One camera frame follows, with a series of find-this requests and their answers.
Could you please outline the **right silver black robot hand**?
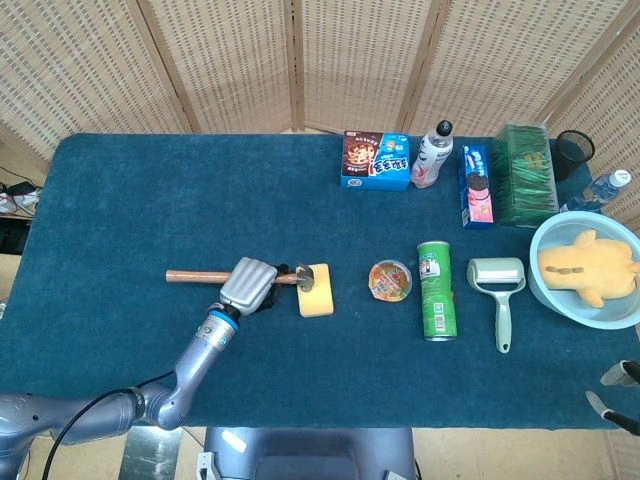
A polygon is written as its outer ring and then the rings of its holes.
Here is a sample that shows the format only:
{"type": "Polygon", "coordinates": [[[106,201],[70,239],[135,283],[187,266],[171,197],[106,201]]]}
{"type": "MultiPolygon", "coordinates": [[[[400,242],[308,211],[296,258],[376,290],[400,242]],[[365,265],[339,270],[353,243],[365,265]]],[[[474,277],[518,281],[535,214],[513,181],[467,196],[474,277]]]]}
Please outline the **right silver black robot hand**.
{"type": "Polygon", "coordinates": [[[609,397],[602,400],[594,391],[587,390],[585,398],[591,409],[605,422],[622,429],[634,437],[639,436],[639,414],[626,415],[619,409],[621,403],[611,405],[613,393],[616,399],[627,400],[639,408],[639,362],[634,360],[620,360],[610,367],[600,378],[600,385],[605,387],[609,397]]]}

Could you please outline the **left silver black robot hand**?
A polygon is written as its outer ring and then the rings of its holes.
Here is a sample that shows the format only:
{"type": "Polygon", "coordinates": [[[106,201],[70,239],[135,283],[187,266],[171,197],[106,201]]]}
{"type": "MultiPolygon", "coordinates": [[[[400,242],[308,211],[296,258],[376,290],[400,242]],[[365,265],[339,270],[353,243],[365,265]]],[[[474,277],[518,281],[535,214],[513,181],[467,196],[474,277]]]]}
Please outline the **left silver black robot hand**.
{"type": "Polygon", "coordinates": [[[248,316],[272,308],[280,296],[278,276],[290,272],[287,264],[277,266],[243,257],[220,290],[220,302],[248,316]]]}

